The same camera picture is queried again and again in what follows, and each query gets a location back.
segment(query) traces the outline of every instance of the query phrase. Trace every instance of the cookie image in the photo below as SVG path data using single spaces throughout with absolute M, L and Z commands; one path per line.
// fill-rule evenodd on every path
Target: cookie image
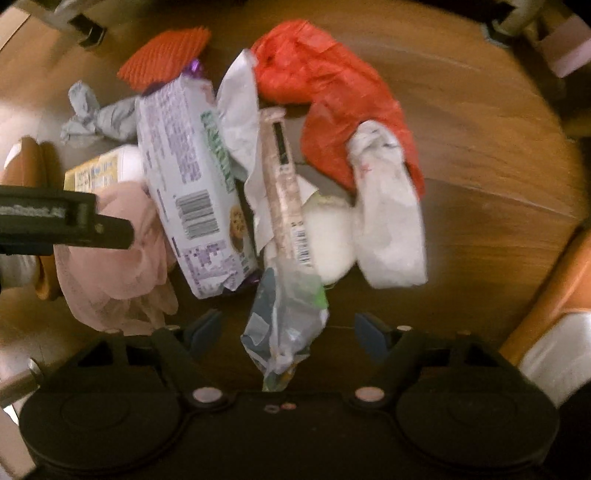
M 244 249 L 244 236 L 246 235 L 246 220 L 239 205 L 230 209 L 230 239 L 237 252 Z

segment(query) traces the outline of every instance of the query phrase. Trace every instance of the orange plastic net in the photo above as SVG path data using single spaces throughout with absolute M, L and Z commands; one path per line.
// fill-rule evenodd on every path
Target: orange plastic net
M 203 51 L 212 33 L 205 27 L 168 30 L 135 52 L 117 76 L 136 92 L 156 82 L 170 82 Z

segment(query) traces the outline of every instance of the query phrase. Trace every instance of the snack wrapper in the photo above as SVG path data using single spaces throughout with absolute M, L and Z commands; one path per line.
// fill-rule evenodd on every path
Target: snack wrapper
M 136 109 L 150 195 L 193 294 L 235 291 L 257 263 L 211 82 L 183 74 Z

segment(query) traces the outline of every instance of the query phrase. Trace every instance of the trash pile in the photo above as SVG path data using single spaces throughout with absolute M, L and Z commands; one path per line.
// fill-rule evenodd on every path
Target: trash pile
M 56 247 L 58 277 L 81 322 L 126 335 L 175 312 L 176 263 L 200 299 L 258 283 L 242 344 L 264 390 L 278 391 L 326 325 L 325 286 L 355 264 L 373 288 L 427 281 L 424 180 L 388 86 L 327 32 L 276 26 L 240 53 L 217 94 L 199 61 L 210 36 L 165 32 L 141 48 L 119 71 L 137 97 L 101 108 L 89 86 L 70 89 L 64 142 L 129 145 L 67 172 L 64 187 L 97 194 L 101 213 L 132 222 L 135 241 L 128 251 Z M 261 109 L 259 97 L 277 106 Z M 281 106 L 293 103 L 310 105 L 299 145 Z M 296 149 L 348 198 L 301 176 Z

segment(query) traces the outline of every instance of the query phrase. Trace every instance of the pink cloth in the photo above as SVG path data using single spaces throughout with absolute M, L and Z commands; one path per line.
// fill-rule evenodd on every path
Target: pink cloth
M 56 245 L 57 277 L 68 306 L 82 323 L 149 335 L 174 314 L 177 297 L 168 280 L 176 258 L 156 205 L 136 182 L 114 184 L 98 193 L 101 215 L 127 219 L 135 231 L 128 250 Z

